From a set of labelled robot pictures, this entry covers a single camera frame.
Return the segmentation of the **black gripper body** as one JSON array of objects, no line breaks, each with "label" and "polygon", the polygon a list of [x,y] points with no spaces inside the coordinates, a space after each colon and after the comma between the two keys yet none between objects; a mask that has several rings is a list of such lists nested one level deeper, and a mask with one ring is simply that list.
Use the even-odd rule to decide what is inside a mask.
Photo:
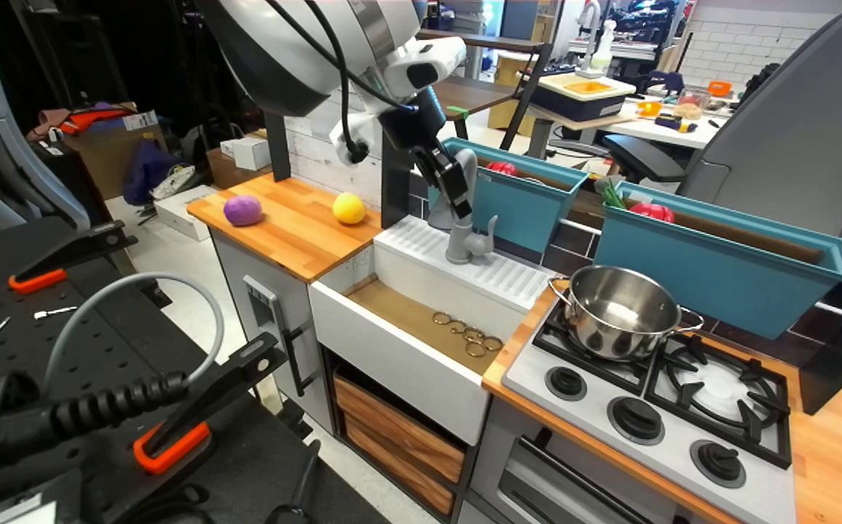
[{"label": "black gripper body", "polygon": [[432,86],[421,86],[407,103],[382,114],[387,138],[400,151],[421,159],[442,159],[442,146],[436,138],[442,124],[446,114]]}]

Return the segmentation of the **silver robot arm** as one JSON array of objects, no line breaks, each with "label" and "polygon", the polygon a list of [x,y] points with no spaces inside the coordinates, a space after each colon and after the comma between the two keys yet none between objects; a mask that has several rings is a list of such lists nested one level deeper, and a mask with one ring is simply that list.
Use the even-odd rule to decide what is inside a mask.
[{"label": "silver robot arm", "polygon": [[471,211],[462,162],[436,138],[446,114],[433,86],[465,57],[455,35],[419,36],[414,0],[196,0],[232,79],[277,115],[308,115],[338,95],[328,138],[344,162],[371,146],[375,119],[407,151],[452,211]]}]

